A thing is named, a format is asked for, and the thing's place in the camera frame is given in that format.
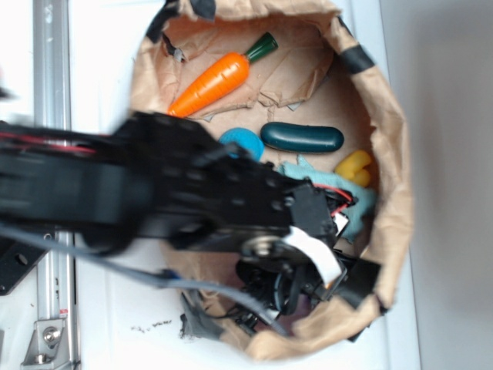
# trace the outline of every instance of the paper bag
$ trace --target paper bag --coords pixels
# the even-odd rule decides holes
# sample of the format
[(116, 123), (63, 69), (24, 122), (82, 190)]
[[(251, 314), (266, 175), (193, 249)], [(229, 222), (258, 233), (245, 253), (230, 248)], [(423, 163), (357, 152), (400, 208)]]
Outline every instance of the paper bag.
[[(250, 337), (220, 320), (220, 340), (255, 359), (305, 355), (365, 329), (394, 303), (397, 280), (411, 238), (413, 207), (404, 114), (387, 81), (324, 0), (168, 0), (154, 18), (136, 58), (131, 108), (165, 113), (170, 103), (220, 56), (245, 52), (265, 31), (279, 49), (252, 65), (239, 89), (191, 118), (216, 138), (242, 126), (259, 133), (283, 121), (337, 127), (343, 147), (306, 155), (318, 170), (333, 171), (349, 153), (372, 153), (371, 186), (378, 192), (373, 222), (353, 252), (381, 266), (371, 294), (355, 308), (339, 294), (292, 325), (292, 336), (266, 328)], [(267, 148), (262, 161), (296, 161), (295, 153)], [(167, 263), (188, 278), (240, 286), (237, 256), (174, 251)], [(203, 293), (203, 306), (224, 313), (223, 301)]]

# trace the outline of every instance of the toy carrot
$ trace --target toy carrot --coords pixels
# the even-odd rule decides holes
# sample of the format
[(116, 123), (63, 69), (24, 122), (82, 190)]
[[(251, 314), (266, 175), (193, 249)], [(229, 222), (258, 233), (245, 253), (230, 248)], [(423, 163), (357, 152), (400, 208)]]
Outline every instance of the toy carrot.
[(168, 114), (186, 117), (231, 93), (248, 78), (250, 63), (275, 49), (277, 49), (277, 42), (268, 32), (245, 54), (227, 53), (212, 64), (171, 104)]

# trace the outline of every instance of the light blue cloth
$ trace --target light blue cloth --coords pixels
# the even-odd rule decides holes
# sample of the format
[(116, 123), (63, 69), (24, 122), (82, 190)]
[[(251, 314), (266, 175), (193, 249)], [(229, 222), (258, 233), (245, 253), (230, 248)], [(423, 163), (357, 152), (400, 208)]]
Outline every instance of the light blue cloth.
[(374, 212), (377, 202), (377, 193), (373, 189), (365, 189), (359, 185), (340, 177), (336, 173), (328, 173), (315, 170), (314, 167), (301, 155), (298, 156), (298, 164), (283, 162), (277, 169), (279, 173), (294, 179), (302, 180), (309, 177), (313, 183), (322, 183), (343, 190), (350, 191), (358, 202), (344, 210), (349, 218), (349, 224), (344, 229), (342, 236), (351, 243), (363, 229), (361, 218)]

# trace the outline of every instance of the toy cucumber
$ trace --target toy cucumber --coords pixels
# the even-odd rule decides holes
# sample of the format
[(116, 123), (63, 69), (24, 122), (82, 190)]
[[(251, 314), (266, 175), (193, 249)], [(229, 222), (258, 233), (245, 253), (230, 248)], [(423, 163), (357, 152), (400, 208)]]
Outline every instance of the toy cucumber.
[(262, 141), (275, 149), (298, 153), (326, 153), (338, 150), (344, 136), (335, 127), (302, 126), (269, 122), (260, 131)]

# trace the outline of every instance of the black cable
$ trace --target black cable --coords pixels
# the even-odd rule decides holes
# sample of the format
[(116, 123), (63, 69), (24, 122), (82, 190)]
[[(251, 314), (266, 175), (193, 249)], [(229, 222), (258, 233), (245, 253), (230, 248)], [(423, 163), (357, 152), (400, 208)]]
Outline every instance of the black cable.
[(273, 320), (263, 305), (255, 298), (249, 296), (246, 293), (238, 291), (235, 288), (228, 287), (226, 285), (221, 285), (208, 281), (195, 281), (186, 279), (175, 279), (170, 278), (169, 274), (152, 274), (147, 271), (140, 271), (128, 267), (124, 267), (113, 262), (107, 261), (94, 255), (92, 253), (86, 252), (77, 248), (67, 248), (62, 244), (59, 244), (53, 240), (45, 240), (39, 235), (31, 234), (27, 231), (18, 229), (10, 225), (0, 223), (0, 236), (19, 241), (21, 243), (32, 245), (33, 247), (53, 250), (61, 253), (67, 253), (73, 257), (79, 257), (90, 261), (94, 264), (98, 264), (104, 268), (111, 271), (115, 271), (118, 274), (127, 276), (143, 284), (153, 285), (158, 288), (178, 288), (186, 290), (204, 290), (204, 291), (215, 291), (226, 298), (241, 304), (245, 308), (251, 310), (255, 315), (257, 315), (262, 321), (270, 325), (274, 331), (282, 336), (288, 336), (286, 329), (277, 321)]

